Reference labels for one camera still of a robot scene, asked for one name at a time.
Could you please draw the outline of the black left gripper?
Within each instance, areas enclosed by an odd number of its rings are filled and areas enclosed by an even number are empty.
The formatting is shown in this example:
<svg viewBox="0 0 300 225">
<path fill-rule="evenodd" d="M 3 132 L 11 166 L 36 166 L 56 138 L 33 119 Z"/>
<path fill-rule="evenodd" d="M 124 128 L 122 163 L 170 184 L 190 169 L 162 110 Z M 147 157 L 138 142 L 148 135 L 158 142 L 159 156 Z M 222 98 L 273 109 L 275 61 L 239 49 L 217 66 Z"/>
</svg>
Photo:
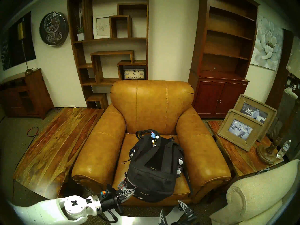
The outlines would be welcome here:
<svg viewBox="0 0 300 225">
<path fill-rule="evenodd" d="M 107 185 L 106 197 L 100 201 L 100 208 L 98 213 L 101 214 L 109 209 L 117 209 L 120 214 L 123 214 L 123 208 L 121 207 L 122 201 L 127 201 L 135 192 L 135 188 L 126 189 L 120 188 L 114 189 L 112 185 Z"/>
</svg>

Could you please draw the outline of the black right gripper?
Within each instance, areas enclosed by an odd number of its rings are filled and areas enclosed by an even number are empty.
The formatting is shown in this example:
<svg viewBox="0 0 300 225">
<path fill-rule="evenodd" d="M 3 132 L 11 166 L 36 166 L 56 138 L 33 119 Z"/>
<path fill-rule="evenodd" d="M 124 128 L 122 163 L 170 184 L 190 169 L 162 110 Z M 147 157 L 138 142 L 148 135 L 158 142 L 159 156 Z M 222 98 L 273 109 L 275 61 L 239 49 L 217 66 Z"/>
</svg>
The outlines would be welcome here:
<svg viewBox="0 0 300 225">
<path fill-rule="evenodd" d="M 193 213 L 192 209 L 188 205 L 180 200 L 177 201 L 179 210 L 183 211 L 185 214 L 185 219 L 179 222 L 173 222 L 171 225 L 191 225 L 197 219 L 197 216 Z M 163 209 L 160 212 L 159 225 L 167 225 L 167 219 L 164 215 Z"/>
</svg>

